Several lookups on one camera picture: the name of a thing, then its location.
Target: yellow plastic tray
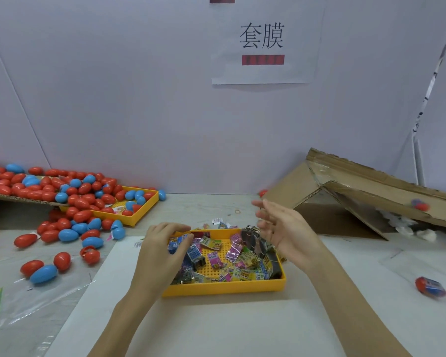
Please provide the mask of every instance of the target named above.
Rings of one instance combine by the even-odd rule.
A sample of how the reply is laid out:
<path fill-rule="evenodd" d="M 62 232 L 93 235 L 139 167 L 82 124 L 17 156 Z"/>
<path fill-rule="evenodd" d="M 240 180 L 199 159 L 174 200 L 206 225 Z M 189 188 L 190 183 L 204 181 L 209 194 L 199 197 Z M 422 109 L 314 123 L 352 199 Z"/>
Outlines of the yellow plastic tray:
<path fill-rule="evenodd" d="M 194 232 L 210 232 L 211 239 L 221 240 L 222 247 L 218 251 L 218 256 L 222 262 L 225 263 L 225 255 L 228 250 L 230 250 L 231 246 L 230 237 L 235 233 L 240 233 L 241 229 L 197 229 L 187 233 Z M 176 233 L 175 236 L 181 236 L 182 234 L 183 233 Z M 217 278 L 220 275 L 220 271 L 212 268 L 207 257 L 208 253 L 211 252 L 215 251 L 202 247 L 202 254 L 205 256 L 206 264 L 203 267 L 198 268 L 197 272 L 208 277 Z M 282 277 L 280 279 L 171 285 L 165 290 L 162 297 L 281 291 L 286 286 L 286 274 L 282 268 L 279 257 L 278 262 L 282 270 Z"/>
<path fill-rule="evenodd" d="M 149 189 L 141 189 L 141 188 L 132 188 L 130 186 L 123 186 L 123 190 L 129 191 L 129 190 L 143 190 L 145 193 L 154 193 L 152 198 L 150 198 L 137 212 L 134 213 L 132 216 L 123 216 L 122 214 L 111 214 L 106 212 L 98 212 L 97 210 L 93 210 L 93 216 L 97 216 L 101 219 L 112 219 L 112 220 L 120 220 L 122 224 L 130 227 L 134 227 L 137 222 L 142 218 L 149 210 L 152 208 L 158 201 L 159 201 L 159 193 L 156 190 L 149 190 Z M 123 200 L 122 202 L 116 202 L 112 205 L 112 208 L 119 207 L 119 206 L 125 206 L 125 203 L 128 200 Z M 66 211 L 69 207 L 59 207 L 62 211 Z"/>

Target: left hand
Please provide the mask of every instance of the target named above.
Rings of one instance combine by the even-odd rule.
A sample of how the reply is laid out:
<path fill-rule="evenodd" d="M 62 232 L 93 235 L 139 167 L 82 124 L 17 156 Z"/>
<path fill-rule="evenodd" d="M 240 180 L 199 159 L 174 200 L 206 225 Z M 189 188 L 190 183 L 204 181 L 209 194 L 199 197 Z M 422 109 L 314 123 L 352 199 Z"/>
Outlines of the left hand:
<path fill-rule="evenodd" d="M 182 266 L 187 249 L 192 244 L 193 234 L 189 234 L 173 255 L 167 250 L 168 239 L 175 232 L 190 229 L 185 224 L 167 222 L 149 227 L 142 241 L 129 293 L 140 298 L 149 296 L 157 299 L 165 291 Z"/>

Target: table surface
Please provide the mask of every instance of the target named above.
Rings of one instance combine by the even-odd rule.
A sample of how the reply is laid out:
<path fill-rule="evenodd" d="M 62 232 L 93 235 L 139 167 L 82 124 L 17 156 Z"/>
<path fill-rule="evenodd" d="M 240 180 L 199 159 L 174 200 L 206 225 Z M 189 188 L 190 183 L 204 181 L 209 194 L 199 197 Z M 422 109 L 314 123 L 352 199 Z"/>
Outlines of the table surface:
<path fill-rule="evenodd" d="M 196 228 L 221 217 L 232 225 L 244 227 L 256 222 L 255 208 L 250 205 L 253 198 L 168 195 L 168 200 L 158 203 L 135 228 L 127 228 L 128 236 L 124 240 L 105 242 L 101 249 L 104 264 L 88 268 L 80 258 L 73 258 L 74 269 L 60 276 L 62 280 L 56 281 L 55 288 L 48 288 L 44 294 L 55 301 L 44 303 L 42 298 L 43 306 L 37 311 L 12 324 L 10 320 L 4 323 L 0 327 L 0 356 L 34 357 L 47 352 L 47 357 L 85 356 L 130 284 L 138 254 L 134 242 L 145 234 L 149 225 L 177 221 Z M 13 246 L 16 236 L 35 229 L 47 218 L 47 213 L 48 208 L 43 206 L 0 202 L 0 287 L 4 287 L 4 292 L 18 290 L 21 293 L 18 296 L 24 296 L 26 303 L 28 294 L 36 295 L 38 291 L 25 293 L 16 288 L 17 284 L 24 283 L 16 282 L 21 279 L 19 268 L 24 262 L 42 259 L 49 263 L 58 252 L 67 251 L 77 257 L 80 250 L 78 242 L 46 246 L 38 241 L 23 251 Z M 441 352 L 446 355 L 446 304 L 419 294 L 410 283 L 380 264 L 381 259 L 403 249 L 446 274 L 446 235 L 440 233 L 436 243 L 406 239 L 398 234 L 387 237 L 389 242 L 338 237 L 322 237 L 322 240 L 411 354 L 431 356 Z M 195 353 L 195 341 L 203 351 L 214 350 L 217 341 L 222 339 L 233 341 L 242 354 L 253 355 L 255 350 L 245 347 L 251 338 L 251 348 L 263 355 L 273 351 L 300 356 L 306 351 L 308 356 L 344 356 L 309 279 L 290 263 L 284 268 L 287 286 L 282 292 L 159 300 L 139 327 L 127 355 L 190 356 Z M 218 325 L 212 316 L 217 318 Z M 272 338 L 261 337 L 267 336 L 268 326 L 271 326 Z M 218 338 L 215 338 L 215 328 L 219 331 Z M 216 357 L 228 353 L 221 348 L 212 354 Z"/>

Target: right hand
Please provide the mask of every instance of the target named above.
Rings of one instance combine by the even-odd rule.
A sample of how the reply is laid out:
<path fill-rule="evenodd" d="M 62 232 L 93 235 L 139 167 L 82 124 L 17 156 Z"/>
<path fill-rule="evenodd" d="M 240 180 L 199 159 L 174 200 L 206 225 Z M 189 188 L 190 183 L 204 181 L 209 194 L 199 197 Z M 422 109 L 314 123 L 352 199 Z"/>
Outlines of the right hand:
<path fill-rule="evenodd" d="M 306 273 L 319 263 L 327 248 L 302 215 L 266 199 L 251 203 L 261 208 L 257 226 L 265 240 Z"/>

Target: white wall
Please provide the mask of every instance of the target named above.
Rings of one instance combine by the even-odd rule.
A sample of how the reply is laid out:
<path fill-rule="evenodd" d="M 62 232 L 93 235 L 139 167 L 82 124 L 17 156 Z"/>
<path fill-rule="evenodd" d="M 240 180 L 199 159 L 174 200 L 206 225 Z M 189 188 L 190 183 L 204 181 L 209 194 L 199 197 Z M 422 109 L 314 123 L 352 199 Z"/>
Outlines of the white wall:
<path fill-rule="evenodd" d="M 0 164 L 49 167 L 0 60 Z"/>
<path fill-rule="evenodd" d="M 420 120 L 417 138 L 426 186 L 446 191 L 446 56 Z"/>
<path fill-rule="evenodd" d="M 328 0 L 315 81 L 212 86 L 208 0 L 0 0 L 0 53 L 53 167 L 254 193 L 310 147 L 391 171 L 446 0 Z"/>

